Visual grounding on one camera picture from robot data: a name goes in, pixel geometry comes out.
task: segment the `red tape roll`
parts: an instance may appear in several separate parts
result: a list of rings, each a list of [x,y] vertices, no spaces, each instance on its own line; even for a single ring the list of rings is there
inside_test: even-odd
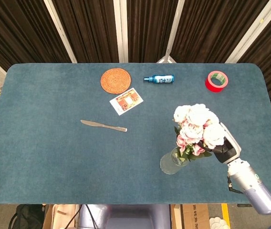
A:
[[[211,79],[218,79],[221,85],[214,84]],[[225,73],[220,71],[212,71],[206,79],[206,87],[212,92],[221,92],[228,85],[228,77]]]

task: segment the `knife handle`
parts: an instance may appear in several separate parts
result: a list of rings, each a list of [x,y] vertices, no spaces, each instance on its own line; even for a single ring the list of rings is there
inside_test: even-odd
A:
[[[122,131],[122,132],[127,132],[127,128],[125,128],[125,127],[110,126],[110,125],[103,125],[103,127],[118,130],[118,131]]]

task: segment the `butter knife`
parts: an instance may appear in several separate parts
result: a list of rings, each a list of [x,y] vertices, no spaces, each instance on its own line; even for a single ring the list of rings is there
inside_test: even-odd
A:
[[[101,123],[96,123],[96,122],[87,121],[87,120],[80,120],[80,121],[85,125],[97,126],[97,127],[105,127],[105,128],[109,128],[109,129],[114,129],[114,130],[118,130],[118,131],[127,132],[127,128],[125,128],[125,127],[104,125],[104,124],[101,124]]]

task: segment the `black bag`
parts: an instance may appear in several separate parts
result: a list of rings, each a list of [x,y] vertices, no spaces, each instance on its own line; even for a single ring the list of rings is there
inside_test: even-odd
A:
[[[8,229],[42,229],[43,221],[44,207],[41,204],[20,204],[10,220]]]

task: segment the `bottle label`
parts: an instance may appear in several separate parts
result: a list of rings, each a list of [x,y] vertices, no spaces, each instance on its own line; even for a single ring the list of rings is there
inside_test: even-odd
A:
[[[155,76],[156,83],[171,83],[172,75],[159,75]]]

